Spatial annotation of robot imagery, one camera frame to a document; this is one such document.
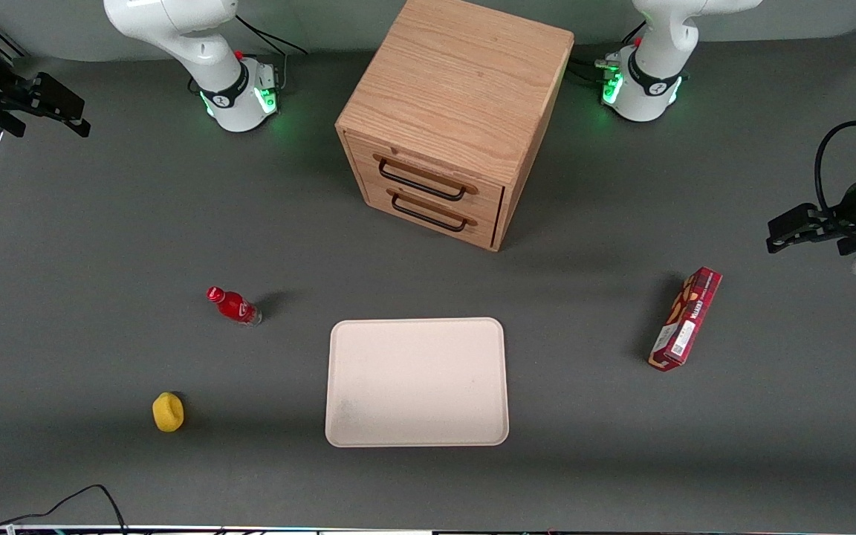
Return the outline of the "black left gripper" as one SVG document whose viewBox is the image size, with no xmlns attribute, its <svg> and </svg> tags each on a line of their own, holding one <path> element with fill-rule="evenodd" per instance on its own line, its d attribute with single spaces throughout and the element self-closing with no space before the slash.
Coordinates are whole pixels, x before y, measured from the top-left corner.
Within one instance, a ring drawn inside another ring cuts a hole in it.
<svg viewBox="0 0 856 535">
<path fill-rule="evenodd" d="M 807 241 L 835 239 L 839 254 L 856 253 L 856 182 L 833 206 L 826 203 L 819 166 L 814 169 L 814 187 L 820 210 L 816 206 L 797 206 L 768 222 L 765 248 L 769 254 Z"/>
</svg>

